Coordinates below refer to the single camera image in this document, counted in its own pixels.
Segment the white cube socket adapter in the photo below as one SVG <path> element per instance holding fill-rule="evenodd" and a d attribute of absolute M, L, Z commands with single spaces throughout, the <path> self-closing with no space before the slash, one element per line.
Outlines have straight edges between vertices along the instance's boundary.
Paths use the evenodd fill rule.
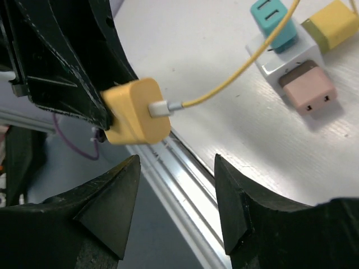
<path fill-rule="evenodd" d="M 255 65 L 263 78 L 281 97 L 285 93 L 278 80 L 289 71 L 307 60 L 313 60 L 318 66 L 325 68 L 324 59 L 316 41 L 297 21 L 293 23 L 297 30 L 297 41 L 293 46 L 279 54 L 267 49 L 255 60 Z"/>

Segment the brown cube charger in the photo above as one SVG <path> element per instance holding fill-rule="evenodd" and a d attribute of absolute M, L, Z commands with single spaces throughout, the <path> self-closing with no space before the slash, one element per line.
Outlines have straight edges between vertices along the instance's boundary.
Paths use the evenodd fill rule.
<path fill-rule="evenodd" d="M 312 113 L 338 96 L 331 79 L 313 60 L 283 75 L 278 83 L 300 115 Z"/>

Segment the yellow two-port USB charger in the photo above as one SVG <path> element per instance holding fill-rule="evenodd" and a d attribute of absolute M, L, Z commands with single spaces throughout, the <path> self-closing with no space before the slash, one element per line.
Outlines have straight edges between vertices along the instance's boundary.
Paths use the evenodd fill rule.
<path fill-rule="evenodd" d="M 358 15 L 342 1 L 333 1 L 301 26 L 325 54 L 358 32 Z"/>

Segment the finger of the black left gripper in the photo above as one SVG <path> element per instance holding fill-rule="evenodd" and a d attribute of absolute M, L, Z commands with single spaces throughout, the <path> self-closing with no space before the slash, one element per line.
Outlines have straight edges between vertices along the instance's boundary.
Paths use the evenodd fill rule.
<path fill-rule="evenodd" d="M 102 93 L 136 79 L 109 1 L 17 1 L 16 87 L 37 107 L 107 130 Z"/>

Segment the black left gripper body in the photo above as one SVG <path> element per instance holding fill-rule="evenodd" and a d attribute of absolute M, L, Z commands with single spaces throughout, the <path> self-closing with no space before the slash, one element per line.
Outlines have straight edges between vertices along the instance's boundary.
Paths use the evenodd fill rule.
<path fill-rule="evenodd" d="M 28 1 L 1 1 L 1 43 L 8 54 L 8 67 L 15 73 L 11 86 L 17 97 L 30 96 L 31 27 L 26 4 Z"/>

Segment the yellow charger with cable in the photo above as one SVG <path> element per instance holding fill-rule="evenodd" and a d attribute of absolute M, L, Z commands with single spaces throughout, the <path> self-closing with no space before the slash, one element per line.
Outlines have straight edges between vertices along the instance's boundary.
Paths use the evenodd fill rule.
<path fill-rule="evenodd" d="M 169 136 L 169 116 L 152 117 L 149 105 L 163 101 L 158 83 L 152 78 L 131 81 L 102 93 L 113 123 L 105 131 L 115 145 L 156 144 Z"/>

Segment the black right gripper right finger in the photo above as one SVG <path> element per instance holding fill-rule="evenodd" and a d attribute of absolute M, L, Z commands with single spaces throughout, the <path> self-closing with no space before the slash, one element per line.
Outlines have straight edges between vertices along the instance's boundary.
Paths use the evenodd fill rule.
<path fill-rule="evenodd" d="M 214 180 L 233 268 L 358 267 L 357 198 L 305 205 L 256 183 L 220 155 Z"/>

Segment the teal USB charger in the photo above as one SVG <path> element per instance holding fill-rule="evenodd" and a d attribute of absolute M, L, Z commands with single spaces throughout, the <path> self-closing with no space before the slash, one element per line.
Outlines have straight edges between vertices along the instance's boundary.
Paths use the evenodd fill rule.
<path fill-rule="evenodd" d="M 286 6 L 280 0 L 258 0 L 250 8 L 260 31 L 267 38 L 287 13 Z M 272 41 L 271 48 L 277 54 L 283 53 L 297 41 L 297 30 L 291 19 Z"/>

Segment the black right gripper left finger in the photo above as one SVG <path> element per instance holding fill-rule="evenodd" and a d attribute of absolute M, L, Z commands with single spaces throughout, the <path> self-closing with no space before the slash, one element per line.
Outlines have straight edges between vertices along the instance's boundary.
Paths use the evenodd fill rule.
<path fill-rule="evenodd" d="M 141 174 L 130 156 L 42 203 L 1 209 L 2 268 L 116 268 L 124 258 Z"/>

